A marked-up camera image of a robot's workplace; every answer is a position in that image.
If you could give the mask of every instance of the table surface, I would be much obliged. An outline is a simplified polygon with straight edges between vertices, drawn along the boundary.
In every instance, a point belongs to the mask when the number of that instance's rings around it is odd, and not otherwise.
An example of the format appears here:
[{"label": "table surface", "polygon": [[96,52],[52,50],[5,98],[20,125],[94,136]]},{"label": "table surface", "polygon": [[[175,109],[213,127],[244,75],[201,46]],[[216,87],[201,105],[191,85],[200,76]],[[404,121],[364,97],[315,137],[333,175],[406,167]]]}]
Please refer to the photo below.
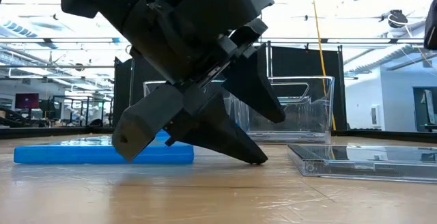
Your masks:
[{"label": "table surface", "polygon": [[[12,161],[18,145],[71,138],[0,140],[0,223],[410,224],[437,219],[435,184],[302,177],[284,145],[262,145],[269,160],[261,166],[209,153],[185,166]],[[347,137],[333,141],[406,144]]]}]

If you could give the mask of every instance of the blue tray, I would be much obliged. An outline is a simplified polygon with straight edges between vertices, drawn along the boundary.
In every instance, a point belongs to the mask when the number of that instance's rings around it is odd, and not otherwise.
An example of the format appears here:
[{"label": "blue tray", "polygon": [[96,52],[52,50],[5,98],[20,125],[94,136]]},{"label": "blue tray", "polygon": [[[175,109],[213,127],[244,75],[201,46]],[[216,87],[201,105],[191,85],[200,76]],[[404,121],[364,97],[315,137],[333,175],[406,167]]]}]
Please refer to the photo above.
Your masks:
[{"label": "blue tray", "polygon": [[[192,145],[174,143],[168,147],[169,138],[159,132],[133,161],[134,164],[181,165],[194,160]],[[124,164],[128,163],[111,145],[111,137],[88,137],[57,143],[26,145],[15,148],[14,162],[22,164]]]}]

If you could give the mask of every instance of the robotic arm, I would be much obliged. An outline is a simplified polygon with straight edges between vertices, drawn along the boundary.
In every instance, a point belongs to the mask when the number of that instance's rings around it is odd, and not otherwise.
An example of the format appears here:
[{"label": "robotic arm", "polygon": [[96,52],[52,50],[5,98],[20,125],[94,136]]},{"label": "robotic arm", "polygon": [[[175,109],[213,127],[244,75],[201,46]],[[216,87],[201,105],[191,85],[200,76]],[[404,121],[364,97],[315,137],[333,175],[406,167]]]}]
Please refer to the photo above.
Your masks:
[{"label": "robotic arm", "polygon": [[62,10],[93,18],[101,13],[167,80],[126,109],[113,133],[115,149],[132,160],[160,129],[171,138],[248,163],[266,155],[226,114],[220,92],[202,88],[220,73],[223,87],[258,113],[282,122],[285,114],[266,77],[267,30],[257,17],[273,0],[61,0]]}]

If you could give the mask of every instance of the monitor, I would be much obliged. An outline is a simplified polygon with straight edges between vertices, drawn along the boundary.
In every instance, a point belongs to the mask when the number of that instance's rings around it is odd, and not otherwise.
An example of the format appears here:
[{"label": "monitor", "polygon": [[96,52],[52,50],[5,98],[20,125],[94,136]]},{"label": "monitor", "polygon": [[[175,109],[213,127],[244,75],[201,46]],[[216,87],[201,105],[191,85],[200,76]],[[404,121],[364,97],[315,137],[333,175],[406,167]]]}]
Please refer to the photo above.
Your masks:
[{"label": "monitor", "polygon": [[15,94],[15,109],[37,109],[39,94]]}]

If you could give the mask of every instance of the yellow rope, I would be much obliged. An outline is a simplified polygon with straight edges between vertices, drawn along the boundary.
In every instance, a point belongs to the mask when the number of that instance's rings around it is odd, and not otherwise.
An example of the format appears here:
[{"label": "yellow rope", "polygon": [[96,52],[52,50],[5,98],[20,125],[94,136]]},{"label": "yellow rope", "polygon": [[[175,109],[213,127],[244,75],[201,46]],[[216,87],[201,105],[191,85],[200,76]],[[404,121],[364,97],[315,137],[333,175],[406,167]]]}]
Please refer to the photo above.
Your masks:
[{"label": "yellow rope", "polygon": [[[313,0],[313,7],[314,7],[314,17],[315,17],[315,28],[317,29],[317,38],[318,38],[318,43],[319,43],[320,64],[322,65],[323,76],[326,76],[325,61],[323,60],[322,40],[320,38],[319,20],[317,17],[317,9],[315,8],[315,0]],[[325,82],[323,82],[323,86],[324,86],[324,91],[326,94]],[[335,125],[335,118],[334,118],[334,114],[333,114],[333,130],[336,130],[336,129],[337,129],[337,126]]]}]

